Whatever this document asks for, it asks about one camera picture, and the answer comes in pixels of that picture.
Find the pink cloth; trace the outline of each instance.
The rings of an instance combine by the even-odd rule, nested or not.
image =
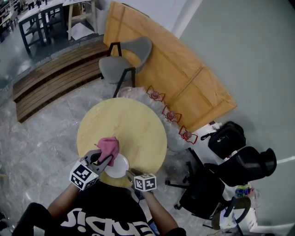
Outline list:
[[[101,149],[101,156],[99,157],[98,161],[102,162],[109,155],[112,155],[113,158],[108,165],[113,166],[114,160],[118,156],[120,148],[119,141],[116,139],[116,137],[102,138],[98,141],[96,146]]]

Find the gray chair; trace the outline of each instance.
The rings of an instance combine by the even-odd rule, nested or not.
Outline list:
[[[119,56],[111,56],[114,45],[118,47]],[[135,87],[135,74],[139,73],[146,63],[153,48],[153,43],[148,37],[139,37],[132,41],[112,42],[107,53],[107,57],[99,60],[101,79],[107,79],[109,83],[118,84],[113,98],[123,83],[123,81],[132,81],[132,87]],[[133,52],[141,61],[138,67],[134,67],[126,58],[122,57],[122,49]]]

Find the person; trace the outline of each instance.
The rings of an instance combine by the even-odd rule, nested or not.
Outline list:
[[[27,0],[28,8],[31,10],[31,8],[34,8],[34,0]]]
[[[161,236],[185,236],[173,217],[153,193],[142,192]],[[125,188],[98,181],[84,191],[70,184],[46,209],[31,203],[18,222],[13,236],[34,235],[153,236],[140,205]]]

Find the white paper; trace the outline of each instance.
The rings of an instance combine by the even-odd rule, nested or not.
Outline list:
[[[78,23],[72,27],[71,34],[74,40],[81,39],[87,35],[93,34],[94,32],[88,29],[85,25]]]
[[[236,220],[235,220],[234,211],[232,210],[228,217],[224,217],[226,209],[227,208],[222,210],[221,213],[220,213],[219,226],[220,226],[221,229],[235,228],[236,227]]]

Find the wooden bench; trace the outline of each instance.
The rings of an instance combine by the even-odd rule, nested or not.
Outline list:
[[[13,100],[19,102],[31,91],[48,80],[87,61],[105,56],[108,48],[102,42],[91,43],[65,53],[35,69],[13,85]]]
[[[44,64],[16,83],[13,95],[18,121],[22,123],[55,99],[101,77],[99,60],[107,51],[102,42],[80,47]]]

